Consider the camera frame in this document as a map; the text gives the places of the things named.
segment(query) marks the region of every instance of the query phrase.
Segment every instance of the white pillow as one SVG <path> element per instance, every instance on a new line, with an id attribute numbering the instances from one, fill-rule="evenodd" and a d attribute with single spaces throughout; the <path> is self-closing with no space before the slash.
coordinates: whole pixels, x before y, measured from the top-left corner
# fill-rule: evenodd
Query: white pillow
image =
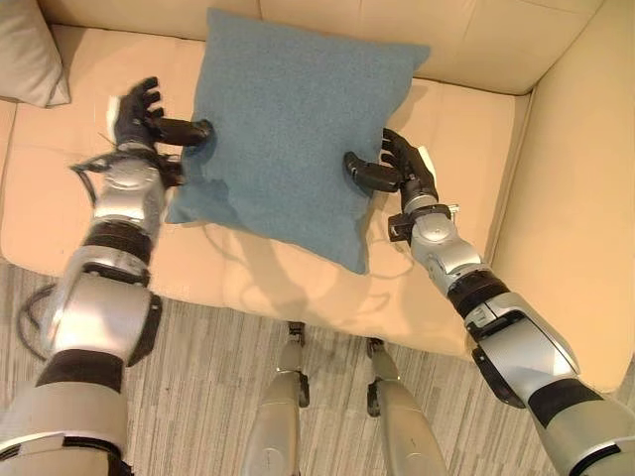
<path id="1" fill-rule="evenodd" d="M 0 0 L 0 96 L 41 107 L 70 101 L 60 54 L 36 0 Z"/>

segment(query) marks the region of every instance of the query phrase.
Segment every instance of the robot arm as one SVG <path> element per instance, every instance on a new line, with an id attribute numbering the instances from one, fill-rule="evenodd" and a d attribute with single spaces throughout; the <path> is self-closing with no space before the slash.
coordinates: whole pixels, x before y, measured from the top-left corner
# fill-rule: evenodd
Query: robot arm
<path id="1" fill-rule="evenodd" d="M 391 167 L 353 153 L 344 157 L 345 167 L 361 186 L 401 191 L 403 212 L 389 220 L 391 241 L 410 243 L 461 315 L 475 343 L 472 357 L 496 397 L 530 412 L 561 474 L 635 474 L 635 416 L 577 378 L 567 342 L 458 236 L 417 149 L 390 130 L 383 149 L 389 154 L 381 159 Z"/>
<path id="2" fill-rule="evenodd" d="M 199 143 L 211 133 L 204 121 L 150 112 L 160 98 L 152 91 L 157 85 L 157 78 L 148 78 L 122 98 L 116 150 L 75 168 L 88 184 L 83 171 L 105 173 L 105 186 L 44 316 L 45 368 L 3 418 L 1 475 L 132 474 L 121 460 L 123 372 L 154 346 L 162 307 L 147 289 L 148 265 L 166 189 L 181 181 L 179 165 L 154 146 L 162 140 Z"/>

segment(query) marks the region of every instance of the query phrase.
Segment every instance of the striped carpet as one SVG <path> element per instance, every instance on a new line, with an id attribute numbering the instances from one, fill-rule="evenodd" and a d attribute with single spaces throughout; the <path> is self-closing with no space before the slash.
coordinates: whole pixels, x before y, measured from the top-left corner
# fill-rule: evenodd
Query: striped carpet
<path id="1" fill-rule="evenodd" d="M 41 364 L 15 336 L 13 314 L 50 279 L 0 265 L 1 406 Z M 150 358 L 127 378 L 130 442 L 137 476 L 238 474 L 248 431 L 278 353 L 284 322 L 166 301 Z M 378 421 L 366 414 L 371 381 L 364 340 L 309 327 L 305 373 L 312 402 L 301 411 L 303 476 L 385 475 Z M 527 413 L 499 403 L 469 362 L 389 346 L 421 403 L 452 475 L 555 474 Z M 635 409 L 631 366 L 617 398 Z"/>

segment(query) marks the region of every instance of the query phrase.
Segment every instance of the teal pillow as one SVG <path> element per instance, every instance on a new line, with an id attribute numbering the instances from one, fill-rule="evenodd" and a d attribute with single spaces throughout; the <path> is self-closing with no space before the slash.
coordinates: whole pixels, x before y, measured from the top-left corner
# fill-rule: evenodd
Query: teal pillow
<path id="1" fill-rule="evenodd" d="M 366 43 L 207 12 L 193 119 L 216 139 L 183 154 L 168 221 L 211 221 L 366 272 L 370 194 L 348 151 L 376 160 L 382 129 L 429 48 Z"/>

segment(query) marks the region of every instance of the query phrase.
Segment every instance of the cream leather couch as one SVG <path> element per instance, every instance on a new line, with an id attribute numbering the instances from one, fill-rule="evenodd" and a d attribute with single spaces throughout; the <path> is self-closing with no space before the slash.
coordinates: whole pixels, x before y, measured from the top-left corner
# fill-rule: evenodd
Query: cream leather couch
<path id="1" fill-rule="evenodd" d="M 357 38 L 427 44 L 389 125 L 436 163 L 462 236 L 570 342 L 599 390 L 633 351 L 632 0 L 41 0 L 72 103 L 0 102 L 1 251 L 58 276 L 90 210 L 66 166 L 109 149 L 107 97 L 160 78 L 172 117 L 191 115 L 205 8 Z M 377 196 L 370 274 L 216 225 L 165 226 L 154 290 L 304 320 L 457 356 L 469 342 L 403 244 L 396 196 Z"/>

